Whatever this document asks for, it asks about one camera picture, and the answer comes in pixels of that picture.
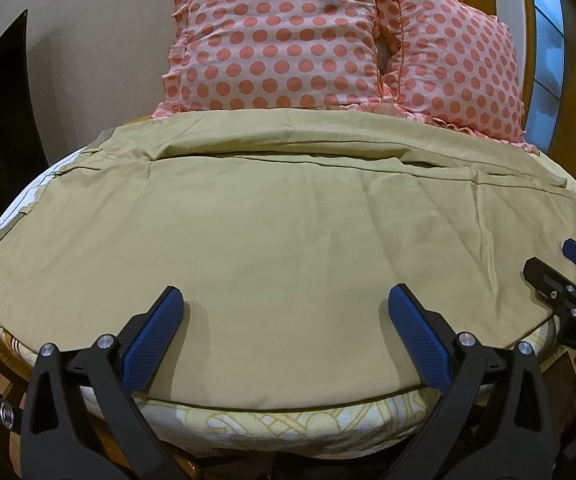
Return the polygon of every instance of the bed sheet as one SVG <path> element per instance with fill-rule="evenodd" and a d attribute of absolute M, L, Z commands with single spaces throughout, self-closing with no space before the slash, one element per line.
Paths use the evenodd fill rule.
<path fill-rule="evenodd" d="M 33 180 L 2 215 L 0 228 L 20 208 L 30 204 L 37 190 L 80 151 L 60 160 Z M 553 174 L 566 178 L 566 187 L 576 194 L 576 180 L 558 164 L 543 154 L 531 156 Z M 558 328 L 558 320 L 551 318 L 525 338 L 540 357 L 542 370 L 566 351 L 556 345 Z M 28 364 L 34 364 L 36 354 L 1 326 L 0 339 Z M 89 409 L 100 415 L 92 390 L 82 390 Z M 137 397 L 136 401 L 160 438 L 190 451 L 283 450 L 317 458 L 346 459 L 376 452 L 404 439 L 415 431 L 437 399 L 436 390 L 421 388 L 349 406 L 302 412 L 214 410 L 146 397 Z"/>

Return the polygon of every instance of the black television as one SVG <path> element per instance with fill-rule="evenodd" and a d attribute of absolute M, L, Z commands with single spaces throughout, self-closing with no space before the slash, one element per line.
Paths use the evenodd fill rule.
<path fill-rule="evenodd" d="M 26 71 L 25 10 L 0 37 L 0 216 L 47 169 Z"/>

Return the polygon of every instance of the pillow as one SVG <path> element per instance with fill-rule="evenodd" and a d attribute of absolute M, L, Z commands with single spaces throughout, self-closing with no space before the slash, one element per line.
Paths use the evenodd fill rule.
<path fill-rule="evenodd" d="M 154 117 L 383 99 L 375 0 L 174 1 L 177 42 Z"/>
<path fill-rule="evenodd" d="M 516 51 L 504 23 L 457 0 L 377 6 L 394 52 L 384 82 L 396 104 L 444 126 L 527 146 Z"/>

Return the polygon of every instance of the polka dot pillow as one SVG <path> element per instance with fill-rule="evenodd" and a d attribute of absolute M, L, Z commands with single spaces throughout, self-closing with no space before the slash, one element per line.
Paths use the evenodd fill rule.
<path fill-rule="evenodd" d="M 155 117 L 383 100 L 375 0 L 174 1 L 177 42 Z"/>
<path fill-rule="evenodd" d="M 457 0 L 377 4 L 394 52 L 384 82 L 397 105 L 443 126 L 534 150 L 524 142 L 516 51 L 504 23 Z"/>

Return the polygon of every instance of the silver screw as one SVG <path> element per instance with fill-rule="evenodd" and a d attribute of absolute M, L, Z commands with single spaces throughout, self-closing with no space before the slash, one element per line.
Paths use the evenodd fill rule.
<path fill-rule="evenodd" d="M 524 355 L 530 355 L 532 353 L 532 346 L 526 341 L 521 341 L 519 343 L 519 351 Z"/>
<path fill-rule="evenodd" d="M 114 343 L 114 336 L 110 335 L 110 334 L 105 334 L 103 336 L 100 336 L 99 339 L 97 339 L 97 346 L 99 348 L 110 348 Z"/>
<path fill-rule="evenodd" d="M 44 357 L 52 355 L 53 352 L 54 352 L 54 345 L 52 343 L 46 343 L 44 346 L 42 346 L 42 349 L 39 351 L 39 353 Z"/>
<path fill-rule="evenodd" d="M 477 340 L 470 332 L 462 332 L 459 334 L 459 343 L 462 346 L 474 346 Z"/>
<path fill-rule="evenodd" d="M 0 404 L 0 421 L 8 431 L 12 430 L 15 422 L 15 412 L 12 405 L 7 400 L 2 400 Z"/>

